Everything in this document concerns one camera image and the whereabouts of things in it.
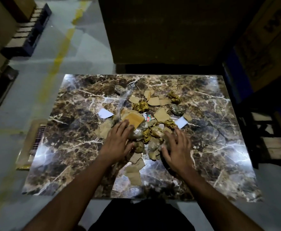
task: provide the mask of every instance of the left hand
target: left hand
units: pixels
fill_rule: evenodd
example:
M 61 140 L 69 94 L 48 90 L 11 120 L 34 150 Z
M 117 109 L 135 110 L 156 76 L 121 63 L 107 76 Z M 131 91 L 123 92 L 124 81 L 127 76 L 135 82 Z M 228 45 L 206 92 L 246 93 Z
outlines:
M 134 143 L 126 145 L 128 136 L 134 126 L 129 121 L 118 122 L 109 132 L 100 150 L 99 156 L 108 161 L 110 165 L 118 162 L 133 148 Z

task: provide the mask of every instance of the concrete floor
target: concrete floor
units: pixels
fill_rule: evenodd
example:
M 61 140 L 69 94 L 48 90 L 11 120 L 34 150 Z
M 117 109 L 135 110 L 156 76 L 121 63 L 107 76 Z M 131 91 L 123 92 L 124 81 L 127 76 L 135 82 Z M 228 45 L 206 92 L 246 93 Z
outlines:
M 44 1 L 53 15 L 33 56 L 11 60 L 20 72 L 0 108 L 0 231 L 20 230 L 52 199 L 21 195 L 27 172 L 16 171 L 15 160 L 31 121 L 48 118 L 64 74 L 115 73 L 97 0 Z M 263 164 L 255 173 L 265 201 L 235 205 L 265 230 L 281 230 L 281 167 Z M 92 200 L 80 224 L 89 228 L 108 203 Z M 196 230 L 212 230 L 197 203 L 170 203 Z

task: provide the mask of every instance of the right hand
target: right hand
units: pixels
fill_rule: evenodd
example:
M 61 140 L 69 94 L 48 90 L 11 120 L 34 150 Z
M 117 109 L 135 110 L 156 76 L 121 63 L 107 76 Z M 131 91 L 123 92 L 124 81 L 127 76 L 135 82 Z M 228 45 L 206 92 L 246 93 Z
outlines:
M 175 137 L 165 131 L 164 134 L 169 139 L 170 145 L 170 155 L 165 146 L 162 147 L 162 154 L 170 166 L 170 168 L 175 171 L 180 176 L 183 176 L 187 171 L 194 170 L 194 162 L 191 159 L 191 140 L 185 135 L 185 133 L 175 127 L 175 132 L 177 134 L 177 143 Z

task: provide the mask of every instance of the forearm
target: forearm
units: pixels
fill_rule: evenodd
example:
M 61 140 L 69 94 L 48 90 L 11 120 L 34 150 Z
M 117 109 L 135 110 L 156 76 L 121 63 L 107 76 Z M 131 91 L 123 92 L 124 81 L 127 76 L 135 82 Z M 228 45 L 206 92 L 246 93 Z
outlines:
M 183 173 L 182 178 L 215 231 L 262 230 L 224 195 L 208 184 L 194 169 Z
M 71 230 L 81 219 L 110 164 L 102 157 L 78 174 L 23 230 Z

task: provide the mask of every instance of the brown marble surface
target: brown marble surface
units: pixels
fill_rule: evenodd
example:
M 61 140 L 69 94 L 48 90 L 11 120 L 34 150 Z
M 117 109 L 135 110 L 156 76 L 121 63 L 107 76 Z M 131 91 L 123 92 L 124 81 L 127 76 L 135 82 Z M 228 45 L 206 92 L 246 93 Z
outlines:
M 230 200 L 260 200 L 225 83 L 216 75 L 66 75 L 23 193 L 53 195 L 96 158 L 103 140 L 94 130 L 104 122 L 97 112 L 104 107 L 117 113 L 119 104 L 131 108 L 129 101 L 115 94 L 117 84 L 132 88 L 131 94 L 140 98 L 148 88 L 154 89 L 155 95 L 171 90 L 180 95 L 193 118 L 183 129 L 191 137 L 191 156 L 198 173 Z M 149 112 L 157 109 L 150 107 Z M 143 154 L 143 159 L 142 186 L 130 185 L 123 173 L 131 163 L 122 161 L 109 169 L 94 196 L 192 199 L 186 185 L 170 175 L 161 160 L 152 161 L 148 154 Z

